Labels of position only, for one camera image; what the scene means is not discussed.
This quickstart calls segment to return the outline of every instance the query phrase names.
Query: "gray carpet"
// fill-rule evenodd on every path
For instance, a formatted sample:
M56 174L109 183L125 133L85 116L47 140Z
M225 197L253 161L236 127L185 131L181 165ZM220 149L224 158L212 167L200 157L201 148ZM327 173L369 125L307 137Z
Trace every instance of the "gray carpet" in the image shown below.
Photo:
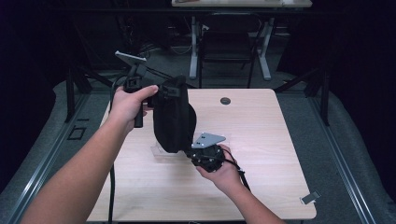
M261 69L256 63L252 88L273 89L283 84L283 80L293 78L292 75L276 72L279 55L282 52L282 46L284 46L285 41L283 38L273 38L271 48L269 48L267 53L267 60L273 79L264 81ZM155 50L150 53L147 66L172 76L187 76L190 69L190 54L176 54L173 51ZM236 74L245 72L246 68L244 71L239 71L239 67L230 66L230 70L227 73L220 74L221 78L218 75L214 75L219 73L218 69L215 66L205 67L204 88L245 88L245 80L242 78L235 79L234 77ZM102 73L102 75L107 76L112 75L112 73L107 71ZM156 78L152 74L147 74L147 76ZM192 86L198 86L197 80L188 79L188 82ZM86 103L78 111L76 119L72 123L74 131L68 130L65 139L61 141L59 153L46 173L44 181L73 156L99 127L109 96L106 87L101 83L92 80L92 85L94 86L94 91L86 98L77 93L77 97L85 99ZM316 116L318 111L313 106L316 99L304 97L302 94L304 86L304 83L300 83L291 88L290 91L277 95L308 187L311 191L317 190L322 194L322 197L316 203L317 217L304 223L361 223L361 218L335 165L329 140L320 125L321 121ZM9 217L18 212L14 211L14 208L19 203L19 199L31 176L35 173L35 168L43 157L49 153L49 150L57 140L58 134L64 129L64 119L66 118L64 83L61 83L54 90L57 93L57 102L47 125L20 170L0 195L0 223L7 223ZM354 126L342 104L333 95L330 98L329 120L330 129L346 158L351 173L361 188L361 193L366 199L376 222L396 223L394 202L389 199L386 192L382 189L359 131ZM288 221L288 223L299 223L299 221Z

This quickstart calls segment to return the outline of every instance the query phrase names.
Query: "gray floor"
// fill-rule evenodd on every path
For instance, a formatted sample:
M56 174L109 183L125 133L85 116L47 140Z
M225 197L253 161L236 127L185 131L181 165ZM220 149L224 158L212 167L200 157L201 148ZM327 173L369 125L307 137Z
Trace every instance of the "gray floor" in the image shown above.
M286 41L280 37L272 39L267 60L273 79L264 81L261 69L256 64L252 88L273 89L283 84L285 79L293 78L292 75L276 72L277 62ZM190 55L189 53L177 54L173 51L154 50L148 57L147 66L172 76L187 76L190 69ZM206 66L204 88L245 88L245 79L241 78L240 74L246 72L247 69L240 71L239 66L227 66L226 72L222 72L224 66L221 67L221 70L217 66ZM102 74L111 76L114 73L106 71ZM188 79L188 82L192 86L198 86L197 80ZM77 93L81 109L71 121L71 126L84 130L84 134L79 140L70 139L79 136L79 133L76 130L73 132L70 127L67 128L64 125L66 117L64 83L54 89L57 93L57 101L48 123L20 170L0 195L0 223L15 220L12 218L17 217L23 208L23 206L17 205L26 203L26 198L29 198L31 194L34 196L35 191L32 188L26 188L29 183L33 187L40 187L78 151L99 127L109 96L108 90L102 84L92 80L92 85L94 91L91 95ZM279 93L277 98L308 187L311 191L317 190L322 195L316 203L317 217L307 220L305 223L362 223L364 220L359 209L356 208L359 205L351 199L357 189L351 189L345 181L345 169L343 169L345 167L340 168L337 165L336 161L339 160L339 157L334 153L332 137L347 163L348 170L353 174L353 180L359 187L358 193L363 196L373 219L376 223L396 223L394 202L383 190L361 141L359 131L342 104L331 94L329 104L331 126L324 127L318 118L318 99L305 98L302 94L304 86L304 83L300 83L288 92ZM60 138L60 133L64 133L65 138ZM54 147L59 148L58 153L50 154L50 150ZM40 163L48 163L48 160L43 161L43 158L45 159L48 155L53 158L53 163L47 167L46 172L37 172L35 168L39 167ZM288 223L299 223L299 221L288 220Z

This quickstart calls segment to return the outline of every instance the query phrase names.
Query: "hand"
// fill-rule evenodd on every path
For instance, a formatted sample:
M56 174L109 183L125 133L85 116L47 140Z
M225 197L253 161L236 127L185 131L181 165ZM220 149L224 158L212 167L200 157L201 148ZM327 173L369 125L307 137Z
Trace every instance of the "hand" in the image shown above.
M136 117L141 103L148 97L154 95L158 91L158 86L148 86L140 91L128 93L120 86L114 94L113 105L108 115L107 121L117 122L121 127L125 127L128 133L134 128L134 118ZM144 107L144 114L147 114L147 108Z
M224 150L225 158L229 161L232 161L233 158L231 157L230 148L224 145L219 145ZM232 190L234 188L244 187L240 175L236 170L236 167L229 162L225 161L223 165L216 171L212 173L208 173L204 168L201 166L196 167L197 171L203 176L204 178L211 180L215 186L227 194L227 191Z

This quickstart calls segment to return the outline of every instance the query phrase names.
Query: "table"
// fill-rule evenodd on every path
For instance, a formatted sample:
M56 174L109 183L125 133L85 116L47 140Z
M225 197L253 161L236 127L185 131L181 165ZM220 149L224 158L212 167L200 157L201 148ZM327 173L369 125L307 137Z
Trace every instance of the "table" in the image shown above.
M220 99L228 97L229 105ZM276 95L266 89L189 90L197 133L224 134L252 192L283 219L310 219L316 209L300 198L309 194ZM144 127L130 132L115 161L117 221L217 221L243 219L212 182L184 156L153 154L152 112ZM107 220L107 179L89 221Z
M178 3L177 0L172 0L173 7L311 7L312 2L310 0L198 0L184 3ZM262 35L264 40L262 41L262 48L258 50L259 62L262 68L262 75L265 80L271 80L270 70L268 63L265 60L265 53L268 49L268 43L270 41L271 33L274 27L274 19L270 19L265 23ZM191 22L191 64L190 64L190 78L196 78L198 55L196 50L196 21L195 17L192 17Z

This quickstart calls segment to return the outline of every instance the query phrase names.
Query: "person's left hand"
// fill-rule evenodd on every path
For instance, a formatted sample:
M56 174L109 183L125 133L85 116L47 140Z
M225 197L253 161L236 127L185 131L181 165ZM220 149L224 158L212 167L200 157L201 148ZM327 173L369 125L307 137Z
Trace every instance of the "person's left hand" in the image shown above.
M136 117L141 103L158 91L158 86L152 85L134 93L128 93L123 87L118 87L114 94L113 105L108 115L107 121L117 122L128 133L134 128L134 118Z

